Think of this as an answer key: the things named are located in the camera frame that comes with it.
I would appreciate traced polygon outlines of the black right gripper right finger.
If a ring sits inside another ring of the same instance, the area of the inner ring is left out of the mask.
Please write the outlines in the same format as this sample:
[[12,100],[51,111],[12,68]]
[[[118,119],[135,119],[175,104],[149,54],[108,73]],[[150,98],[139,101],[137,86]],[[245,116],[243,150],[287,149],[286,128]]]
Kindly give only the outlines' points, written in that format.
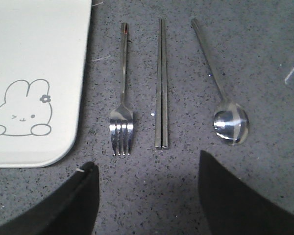
[[294,235],[292,213],[251,189],[204,150],[198,192],[214,235]]

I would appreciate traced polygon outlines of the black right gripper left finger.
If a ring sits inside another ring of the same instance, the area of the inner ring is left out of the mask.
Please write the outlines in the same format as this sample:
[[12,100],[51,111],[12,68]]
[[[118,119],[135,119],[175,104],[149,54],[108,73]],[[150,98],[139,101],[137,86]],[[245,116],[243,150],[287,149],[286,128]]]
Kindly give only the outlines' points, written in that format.
[[99,170],[93,162],[24,214],[0,226],[0,235],[90,235],[99,208]]

